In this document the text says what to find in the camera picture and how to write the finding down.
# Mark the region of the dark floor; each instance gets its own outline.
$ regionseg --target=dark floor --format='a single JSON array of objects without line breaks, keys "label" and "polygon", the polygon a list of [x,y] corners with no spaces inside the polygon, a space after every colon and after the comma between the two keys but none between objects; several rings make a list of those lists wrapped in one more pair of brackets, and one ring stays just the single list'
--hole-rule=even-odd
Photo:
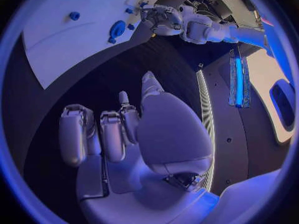
[{"label": "dark floor", "polygon": [[83,223],[75,195],[76,169],[66,166],[59,153],[58,120],[63,108],[79,103],[99,115],[118,110],[118,92],[125,90],[130,103],[140,108],[141,78],[151,70],[165,91],[185,101],[201,117],[194,70],[172,44],[155,37],[102,64],[73,86],[46,116],[30,145],[24,177],[37,196],[70,223]]}]

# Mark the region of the blue light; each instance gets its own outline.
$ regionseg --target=blue light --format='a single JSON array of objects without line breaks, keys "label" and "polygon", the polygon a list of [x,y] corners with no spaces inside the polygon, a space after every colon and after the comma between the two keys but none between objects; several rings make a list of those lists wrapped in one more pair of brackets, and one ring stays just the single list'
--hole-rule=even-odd
[{"label": "blue light", "polygon": [[242,107],[243,104],[243,69],[240,58],[236,58],[237,92],[236,106]]}]

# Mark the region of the black floor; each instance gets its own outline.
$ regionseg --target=black floor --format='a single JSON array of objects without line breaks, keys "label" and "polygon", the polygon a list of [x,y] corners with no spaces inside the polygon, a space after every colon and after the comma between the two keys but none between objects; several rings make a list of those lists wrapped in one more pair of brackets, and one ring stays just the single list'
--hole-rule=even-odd
[{"label": "black floor", "polygon": [[79,103],[95,112],[118,110],[118,92],[140,108],[141,78],[151,70],[165,91],[185,101],[201,117],[199,90],[193,68],[164,38],[126,51],[100,65],[73,86],[46,116],[30,145],[24,177],[37,196],[70,223],[83,223],[75,195],[76,169],[66,166],[59,153],[58,120],[63,108]]}]

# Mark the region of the machinery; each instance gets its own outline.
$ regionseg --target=machinery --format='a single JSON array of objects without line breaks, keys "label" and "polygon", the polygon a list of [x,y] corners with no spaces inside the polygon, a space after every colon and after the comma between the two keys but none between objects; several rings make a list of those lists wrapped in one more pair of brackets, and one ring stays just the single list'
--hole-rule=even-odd
[{"label": "machinery", "polygon": [[[23,4],[0,43],[4,80],[0,165],[30,217],[39,223],[64,223],[36,197],[34,188],[43,187],[29,187],[21,176],[46,114],[97,66],[155,36],[177,36],[198,49],[223,41],[233,49],[220,60],[199,65],[194,74],[201,118],[152,71],[142,76],[138,105],[131,102],[136,97],[120,90],[117,109],[72,103],[60,118],[53,117],[60,154],[55,162],[60,162],[62,171],[75,173],[70,176],[76,180],[70,202],[78,203],[89,223],[256,223],[274,215],[275,200],[282,205],[295,186],[299,160],[298,33],[290,20],[283,19],[278,4],[269,5],[272,0],[242,0],[248,19],[236,6],[229,6],[234,1],[27,0]],[[240,43],[264,49],[286,77],[267,90],[278,120],[292,132],[284,143],[276,140],[267,108],[252,88]],[[106,101],[102,94],[90,95]],[[282,167],[262,172],[247,148],[273,140],[278,144],[275,155],[278,148],[286,153],[288,144],[293,145]],[[233,157],[231,150],[240,157]],[[226,159],[220,160],[219,154]],[[250,173],[249,165],[258,171]],[[224,179],[221,168],[232,178]],[[213,193],[223,179],[226,188]]]}]

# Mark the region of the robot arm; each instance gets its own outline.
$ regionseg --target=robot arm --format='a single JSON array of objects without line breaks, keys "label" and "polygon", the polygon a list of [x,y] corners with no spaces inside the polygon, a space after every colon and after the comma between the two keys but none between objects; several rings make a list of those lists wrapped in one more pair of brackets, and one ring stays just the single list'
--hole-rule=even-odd
[{"label": "robot arm", "polygon": [[197,14],[193,7],[182,5],[179,10],[162,5],[146,5],[141,11],[142,21],[157,35],[176,35],[195,44],[239,41],[259,46],[271,55],[263,32],[253,28],[238,28],[234,23],[220,24]]}]

